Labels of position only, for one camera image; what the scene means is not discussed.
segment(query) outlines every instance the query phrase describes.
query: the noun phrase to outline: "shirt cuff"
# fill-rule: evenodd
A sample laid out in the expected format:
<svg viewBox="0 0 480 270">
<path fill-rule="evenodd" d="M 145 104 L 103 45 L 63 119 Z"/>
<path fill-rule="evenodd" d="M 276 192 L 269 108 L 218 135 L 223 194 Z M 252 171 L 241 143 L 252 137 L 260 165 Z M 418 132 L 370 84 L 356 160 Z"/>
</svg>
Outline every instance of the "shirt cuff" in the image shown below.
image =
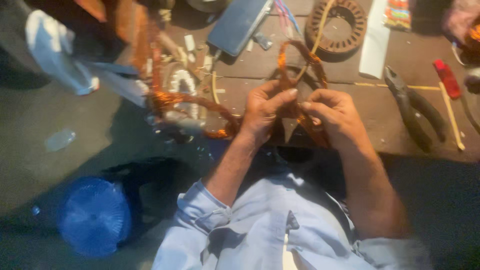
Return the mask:
<svg viewBox="0 0 480 270">
<path fill-rule="evenodd" d="M 365 239 L 353 251 L 377 269 L 433 269 L 428 250 L 415 239 Z"/>
<path fill-rule="evenodd" d="M 201 180 L 194 183 L 187 193 L 179 195 L 177 205 L 179 221 L 191 225 L 205 234 L 210 233 L 216 227 L 226 225 L 232 214 L 231 208 L 217 200 L 205 188 Z"/>
</svg>

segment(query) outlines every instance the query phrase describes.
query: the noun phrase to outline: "copper wire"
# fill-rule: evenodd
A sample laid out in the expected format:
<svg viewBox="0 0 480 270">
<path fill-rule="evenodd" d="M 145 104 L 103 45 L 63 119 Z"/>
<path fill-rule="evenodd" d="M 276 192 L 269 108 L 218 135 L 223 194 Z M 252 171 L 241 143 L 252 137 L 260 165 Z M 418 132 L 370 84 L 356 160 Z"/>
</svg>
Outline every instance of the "copper wire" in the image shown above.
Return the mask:
<svg viewBox="0 0 480 270">
<path fill-rule="evenodd" d="M 161 55 L 162 48 L 157 42 L 158 27 L 155 21 L 150 19 L 148 25 L 148 42 L 150 43 L 151 59 L 152 59 L 152 84 L 150 93 L 148 94 L 149 105 L 159 117 L 163 116 L 163 112 L 174 110 L 173 105 L 181 102 L 196 103 L 200 106 L 206 107 L 210 111 L 216 111 L 228 121 L 225 129 L 220 129 L 217 132 L 204 131 L 209 138 L 221 139 L 232 137 L 236 135 L 240 129 L 237 119 L 230 113 L 230 111 L 220 104 L 201 97 L 195 97 L 182 93 L 167 93 L 162 90 L 162 64 Z"/>
<path fill-rule="evenodd" d="M 149 20 L 148 34 L 148 41 L 150 43 L 152 58 L 152 84 L 150 87 L 151 91 L 148 94 L 148 100 L 154 112 L 158 116 L 162 117 L 163 112 L 173 110 L 173 105 L 176 103 L 196 103 L 200 106 L 206 107 L 210 111 L 216 111 L 220 113 L 220 115 L 228 121 L 225 129 L 218 130 L 217 132 L 204 131 L 208 137 L 221 139 L 236 135 L 240 129 L 237 119 L 224 106 L 216 104 L 215 102 L 212 102 L 206 98 L 186 95 L 182 93 L 167 93 L 162 91 L 162 50 L 156 39 L 154 38 L 158 35 L 158 28 L 153 20 Z M 287 46 L 290 44 L 297 48 L 301 55 L 304 57 L 304 59 L 312 65 L 312 68 L 315 71 L 315 75 L 321 82 L 322 87 L 327 88 L 326 76 L 320 58 L 318 58 L 315 54 L 310 53 L 307 47 L 297 40 L 287 41 L 280 48 L 280 54 L 278 55 L 278 68 L 280 70 L 280 88 L 285 91 L 294 87 L 294 85 L 288 79 L 286 71 L 285 51 L 287 49 Z M 313 121 L 301 110 L 298 104 L 295 104 L 295 106 L 292 108 L 292 111 L 295 115 L 297 115 L 297 122 L 305 129 L 305 131 L 310 135 L 310 137 L 317 145 L 323 147 L 329 146 L 325 132 L 318 133 L 313 130 Z"/>
<path fill-rule="evenodd" d="M 280 71 L 280 89 L 282 89 L 282 91 L 285 91 L 295 87 L 295 85 L 292 84 L 292 82 L 287 76 L 285 51 L 287 50 L 287 47 L 289 45 L 297 48 L 297 50 L 307 61 L 307 63 L 312 66 L 318 81 L 322 84 L 322 87 L 327 88 L 327 79 L 320 58 L 318 58 L 318 56 L 316 56 L 315 54 L 309 52 L 308 48 L 302 42 L 298 40 L 289 40 L 282 44 L 280 48 L 280 53 L 278 55 L 278 69 Z M 308 115 L 303 112 L 303 110 L 298 104 L 295 104 L 291 110 L 294 115 L 297 116 L 297 122 L 305 129 L 308 135 L 314 140 L 314 142 L 318 146 L 329 147 L 330 144 L 328 142 L 325 131 L 314 131 L 313 129 L 315 126 L 313 124 L 313 121 Z"/>
</svg>

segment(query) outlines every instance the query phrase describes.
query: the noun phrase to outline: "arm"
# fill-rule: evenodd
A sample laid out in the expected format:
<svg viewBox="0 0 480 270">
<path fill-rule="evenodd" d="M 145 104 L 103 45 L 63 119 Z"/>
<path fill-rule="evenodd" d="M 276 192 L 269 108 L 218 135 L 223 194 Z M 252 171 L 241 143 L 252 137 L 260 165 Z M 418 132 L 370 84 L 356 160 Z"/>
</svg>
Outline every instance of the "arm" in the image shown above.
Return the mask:
<svg viewBox="0 0 480 270">
<path fill-rule="evenodd" d="M 219 165 L 211 176 L 179 195 L 173 225 L 158 249 L 152 269 L 202 267 L 200 254 L 206 248 L 207 236 L 214 228 L 228 223 L 229 206 L 254 155 L 268 140 L 276 112 L 296 99 L 295 89 L 278 93 L 278 84 L 270 81 L 249 93 L 240 132 Z"/>
<path fill-rule="evenodd" d="M 296 89 L 278 93 L 278 86 L 279 81 L 275 80 L 250 91 L 239 134 L 212 175 L 203 180 L 208 191 L 226 205 L 233 204 L 253 157 L 270 138 L 276 113 L 297 98 Z"/>
<path fill-rule="evenodd" d="M 388 181 L 350 95 L 317 89 L 302 107 L 313 117 L 314 123 L 324 124 L 332 146 L 340 154 L 347 206 L 360 236 L 408 236 L 405 208 Z"/>
</svg>

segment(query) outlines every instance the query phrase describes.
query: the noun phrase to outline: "shirt sleeve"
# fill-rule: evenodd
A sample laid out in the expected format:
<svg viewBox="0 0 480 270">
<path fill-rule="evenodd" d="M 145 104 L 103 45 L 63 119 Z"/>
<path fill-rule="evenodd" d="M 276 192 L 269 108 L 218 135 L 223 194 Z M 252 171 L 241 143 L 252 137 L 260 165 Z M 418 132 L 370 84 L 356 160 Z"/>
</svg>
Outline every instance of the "shirt sleeve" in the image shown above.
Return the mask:
<svg viewBox="0 0 480 270">
<path fill-rule="evenodd" d="M 353 252 L 377 269 L 433 269 L 429 252 L 415 239 L 365 239 L 353 244 Z"/>
<path fill-rule="evenodd" d="M 173 225 L 157 251 L 152 269 L 201 269 L 208 234 L 230 221 L 231 209 L 196 182 L 177 199 Z"/>
</svg>

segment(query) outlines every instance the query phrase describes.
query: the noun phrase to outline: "plastic bottle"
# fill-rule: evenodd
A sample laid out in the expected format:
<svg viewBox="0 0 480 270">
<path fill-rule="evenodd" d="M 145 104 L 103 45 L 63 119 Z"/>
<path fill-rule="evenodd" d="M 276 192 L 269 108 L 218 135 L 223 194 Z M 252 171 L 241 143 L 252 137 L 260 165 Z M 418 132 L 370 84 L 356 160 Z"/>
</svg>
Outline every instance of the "plastic bottle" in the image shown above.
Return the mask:
<svg viewBox="0 0 480 270">
<path fill-rule="evenodd" d="M 65 128 L 60 132 L 54 133 L 47 140 L 45 140 L 45 148 L 47 152 L 55 152 L 65 148 L 72 141 L 75 140 L 76 134 L 72 130 Z"/>
</svg>

